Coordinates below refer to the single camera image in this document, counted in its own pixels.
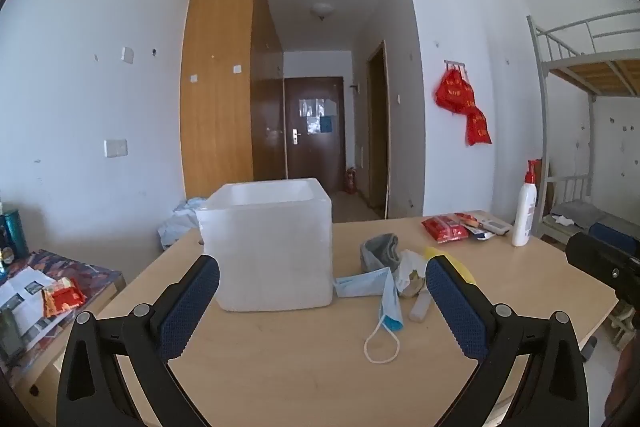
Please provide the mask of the green white plastic bag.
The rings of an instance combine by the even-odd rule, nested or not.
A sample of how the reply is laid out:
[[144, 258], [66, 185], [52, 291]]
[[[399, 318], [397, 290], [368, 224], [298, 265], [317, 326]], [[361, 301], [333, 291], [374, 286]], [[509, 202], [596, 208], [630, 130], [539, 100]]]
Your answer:
[[412, 298], [423, 291], [424, 285], [424, 276], [416, 272], [416, 270], [413, 270], [409, 274], [398, 277], [398, 294], [401, 298]]

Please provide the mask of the grey sock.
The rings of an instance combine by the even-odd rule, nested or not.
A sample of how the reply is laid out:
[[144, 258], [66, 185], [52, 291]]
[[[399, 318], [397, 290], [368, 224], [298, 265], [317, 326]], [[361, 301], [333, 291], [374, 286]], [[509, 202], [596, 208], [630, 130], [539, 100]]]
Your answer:
[[360, 265], [364, 273], [388, 268], [395, 272], [400, 265], [397, 254], [398, 237], [385, 233], [368, 239], [360, 245]]

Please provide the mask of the red orange packet on side table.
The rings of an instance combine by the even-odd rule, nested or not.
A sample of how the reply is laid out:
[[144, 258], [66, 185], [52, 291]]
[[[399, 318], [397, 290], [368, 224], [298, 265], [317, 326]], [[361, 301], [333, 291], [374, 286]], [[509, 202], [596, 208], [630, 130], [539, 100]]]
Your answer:
[[86, 302], [85, 294], [74, 279], [62, 277], [41, 291], [44, 317], [57, 317], [70, 312]]

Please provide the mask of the double wall socket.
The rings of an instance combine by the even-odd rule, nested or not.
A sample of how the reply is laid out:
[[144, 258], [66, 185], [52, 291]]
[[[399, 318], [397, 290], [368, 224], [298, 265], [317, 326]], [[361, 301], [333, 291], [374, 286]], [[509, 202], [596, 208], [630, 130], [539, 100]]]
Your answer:
[[128, 155], [128, 142], [126, 139], [107, 139], [103, 145], [106, 158], [125, 157]]

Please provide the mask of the yellow foam net sleeve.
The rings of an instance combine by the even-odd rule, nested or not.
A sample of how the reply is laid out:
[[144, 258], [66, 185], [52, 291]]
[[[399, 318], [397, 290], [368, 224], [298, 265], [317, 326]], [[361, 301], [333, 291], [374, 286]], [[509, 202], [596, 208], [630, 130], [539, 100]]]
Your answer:
[[423, 254], [423, 257], [426, 261], [430, 261], [431, 259], [439, 256], [445, 257], [451, 263], [454, 269], [456, 269], [460, 273], [462, 279], [465, 280], [466, 283], [473, 285], [476, 284], [475, 277], [473, 277], [471, 271], [456, 257], [448, 254], [447, 251], [441, 251], [440, 249], [435, 247], [427, 247]]

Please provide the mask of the white foam stick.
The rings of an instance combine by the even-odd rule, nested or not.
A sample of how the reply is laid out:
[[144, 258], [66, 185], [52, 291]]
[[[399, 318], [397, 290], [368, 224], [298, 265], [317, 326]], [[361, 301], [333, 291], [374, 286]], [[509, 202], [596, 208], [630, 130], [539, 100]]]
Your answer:
[[428, 309], [430, 309], [432, 303], [431, 294], [424, 289], [416, 295], [416, 302], [409, 313], [409, 320], [411, 322], [422, 323], [425, 320]]

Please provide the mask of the blue surgical face mask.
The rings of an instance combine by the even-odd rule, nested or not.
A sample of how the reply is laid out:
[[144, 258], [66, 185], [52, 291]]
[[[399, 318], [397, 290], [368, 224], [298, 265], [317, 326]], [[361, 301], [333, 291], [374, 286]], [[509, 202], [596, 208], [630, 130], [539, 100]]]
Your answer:
[[[404, 328], [404, 318], [392, 270], [389, 267], [384, 267], [367, 273], [349, 275], [349, 277], [337, 277], [333, 281], [333, 287], [338, 298], [380, 298], [378, 318], [373, 331], [364, 340], [363, 354], [368, 362], [375, 365], [395, 361], [400, 352], [400, 340], [397, 334]], [[395, 351], [387, 359], [375, 360], [370, 355], [369, 343], [381, 331], [386, 332], [392, 338], [395, 343]]]

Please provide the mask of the white paper tissue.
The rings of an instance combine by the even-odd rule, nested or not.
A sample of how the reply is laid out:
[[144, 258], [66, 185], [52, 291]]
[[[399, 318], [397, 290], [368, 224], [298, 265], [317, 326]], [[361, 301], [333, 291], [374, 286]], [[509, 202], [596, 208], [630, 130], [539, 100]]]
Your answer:
[[399, 254], [399, 265], [394, 272], [394, 281], [397, 289], [398, 277], [409, 274], [411, 271], [416, 270], [424, 276], [426, 272], [426, 260], [422, 255], [415, 253], [414, 251], [408, 251], [405, 249]]

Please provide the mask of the patterned side table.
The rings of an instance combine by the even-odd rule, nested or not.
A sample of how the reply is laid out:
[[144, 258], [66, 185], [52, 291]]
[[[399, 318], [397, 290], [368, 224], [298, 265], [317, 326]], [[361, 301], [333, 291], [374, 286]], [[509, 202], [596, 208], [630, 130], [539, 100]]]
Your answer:
[[78, 314], [98, 313], [122, 273], [34, 251], [1, 262], [1, 376], [38, 421], [55, 422], [64, 350]]

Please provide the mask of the dark brown entrance door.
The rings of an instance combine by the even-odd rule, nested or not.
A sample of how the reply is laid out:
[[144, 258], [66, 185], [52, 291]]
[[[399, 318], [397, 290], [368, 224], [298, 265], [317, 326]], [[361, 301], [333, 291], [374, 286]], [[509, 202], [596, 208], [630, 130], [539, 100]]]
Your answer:
[[291, 179], [314, 178], [329, 195], [341, 192], [346, 171], [344, 80], [284, 80], [286, 156]]

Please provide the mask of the blue white small packet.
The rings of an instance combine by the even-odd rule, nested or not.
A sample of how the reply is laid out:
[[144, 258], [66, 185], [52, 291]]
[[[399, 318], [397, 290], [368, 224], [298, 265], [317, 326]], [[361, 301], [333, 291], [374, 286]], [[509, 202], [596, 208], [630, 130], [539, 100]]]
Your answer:
[[487, 239], [492, 239], [493, 237], [496, 236], [495, 233], [492, 233], [491, 231], [487, 231], [485, 229], [479, 229], [479, 228], [473, 228], [473, 227], [467, 227], [466, 229], [468, 230], [469, 234], [473, 236], [474, 239], [477, 239], [478, 241], [487, 241]]

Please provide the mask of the red orange small packet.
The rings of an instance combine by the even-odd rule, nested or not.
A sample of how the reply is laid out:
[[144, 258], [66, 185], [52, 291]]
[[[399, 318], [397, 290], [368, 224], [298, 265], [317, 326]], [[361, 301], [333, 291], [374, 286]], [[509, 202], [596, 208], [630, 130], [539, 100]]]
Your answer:
[[478, 222], [474, 216], [469, 215], [469, 213], [455, 212], [454, 217], [466, 227], [478, 228], [480, 226], [480, 222]]

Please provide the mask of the wooden wardrobe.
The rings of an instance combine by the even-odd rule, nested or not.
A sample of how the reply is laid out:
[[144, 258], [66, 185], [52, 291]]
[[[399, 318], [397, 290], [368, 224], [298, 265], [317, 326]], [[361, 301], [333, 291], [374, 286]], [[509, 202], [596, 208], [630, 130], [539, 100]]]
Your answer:
[[283, 49], [268, 0], [190, 0], [180, 143], [186, 197], [284, 178]]

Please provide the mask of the ceiling lamp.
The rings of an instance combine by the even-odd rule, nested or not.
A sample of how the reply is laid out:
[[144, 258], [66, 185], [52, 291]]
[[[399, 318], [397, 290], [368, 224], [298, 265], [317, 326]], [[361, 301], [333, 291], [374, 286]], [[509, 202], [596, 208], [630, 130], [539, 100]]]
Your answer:
[[334, 6], [326, 2], [317, 2], [311, 5], [309, 9], [309, 12], [311, 12], [311, 15], [315, 17], [317, 20], [320, 20], [320, 22], [323, 22], [324, 20], [326, 20], [329, 16], [331, 16], [334, 13], [334, 11], [335, 11]]

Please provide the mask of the white printed leaflet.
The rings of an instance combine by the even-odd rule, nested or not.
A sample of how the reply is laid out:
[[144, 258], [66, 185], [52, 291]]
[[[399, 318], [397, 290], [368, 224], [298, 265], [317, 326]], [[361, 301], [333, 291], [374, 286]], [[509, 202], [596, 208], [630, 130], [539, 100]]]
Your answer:
[[46, 317], [43, 311], [42, 290], [55, 282], [41, 271], [26, 267], [1, 284], [1, 310], [10, 310], [17, 332], [26, 350], [49, 334], [72, 312]]

